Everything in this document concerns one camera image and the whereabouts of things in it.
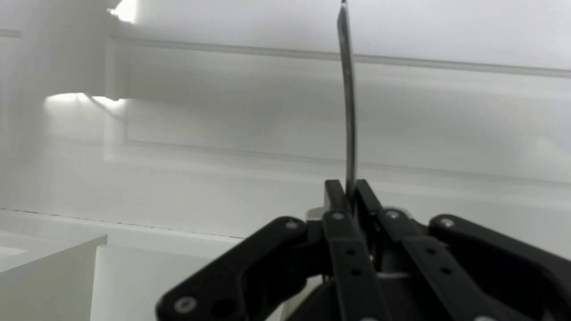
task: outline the thin wire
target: thin wire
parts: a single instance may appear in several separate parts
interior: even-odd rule
[[[354,186],[356,186],[356,102],[354,102],[354,70],[352,51],[349,36],[349,15],[345,0],[340,3],[336,17],[336,35],[342,65],[344,85],[344,118],[345,118],[345,186],[344,193],[352,209]]]

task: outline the white surface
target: white surface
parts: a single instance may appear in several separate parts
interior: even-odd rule
[[[103,6],[94,0],[69,8],[63,3],[0,4],[4,17],[0,29],[21,35],[8,51],[1,45],[3,209],[240,238],[274,217],[304,217],[320,206],[322,181],[342,177],[340,69],[329,58],[283,52],[335,51],[335,28],[327,22],[333,4],[290,3],[283,10],[276,3],[245,3],[215,11],[213,3],[138,0],[137,24],[115,26],[122,42],[104,35],[108,15],[85,19],[101,13]],[[508,0],[477,3],[481,8],[449,4],[447,11],[435,0],[381,3],[388,8],[367,11],[370,4],[352,8],[356,35],[374,31],[363,28],[372,22],[377,36],[392,28],[413,58],[433,60],[427,49],[436,44],[433,38],[442,38],[442,51],[459,61],[468,52],[506,60],[504,65],[527,60],[524,67],[538,67],[536,52],[543,51],[540,58],[563,70],[561,58],[568,58],[559,44],[567,26],[563,3],[542,3],[542,13],[529,3]],[[408,6],[410,17],[395,15]],[[458,11],[467,10],[474,17],[458,20]],[[58,15],[70,11],[76,17],[60,20]],[[376,11],[392,19],[381,20]],[[538,13],[536,24],[550,24],[527,24],[531,13]],[[465,29],[474,36],[459,38]],[[520,42],[517,31],[529,36],[529,44]],[[370,35],[368,44],[361,36],[356,51],[390,44],[386,35],[381,40]],[[242,49],[261,47],[260,42],[281,52]],[[495,56],[499,44],[509,49]],[[472,52],[476,45],[490,52]],[[410,209],[420,220],[456,213],[490,227],[526,231],[533,242],[556,243],[567,254],[571,81],[565,74],[538,77],[531,70],[499,74],[504,70],[379,63],[356,65],[356,94],[360,177],[370,181],[381,202]],[[53,88],[97,83],[101,74],[104,88],[124,81],[129,97],[122,106],[85,97],[46,101]],[[558,231],[545,234],[536,227],[538,218],[545,222],[542,227]]]
[[[90,321],[154,321],[158,299],[206,263],[186,256],[97,249]],[[279,309],[267,321],[277,320]]]
[[[0,274],[0,320],[88,321],[94,250],[103,240],[67,247]]]
[[[571,69],[567,0],[354,0],[358,56]],[[122,38],[336,52],[338,3],[138,0]]]
[[[240,242],[126,224],[117,225],[113,222],[85,222],[10,211],[0,211],[0,227],[3,233],[0,234],[0,247],[13,247],[26,252],[31,247],[49,249],[51,245],[53,249],[53,245],[74,245],[85,238],[106,236],[110,247],[213,259]]]

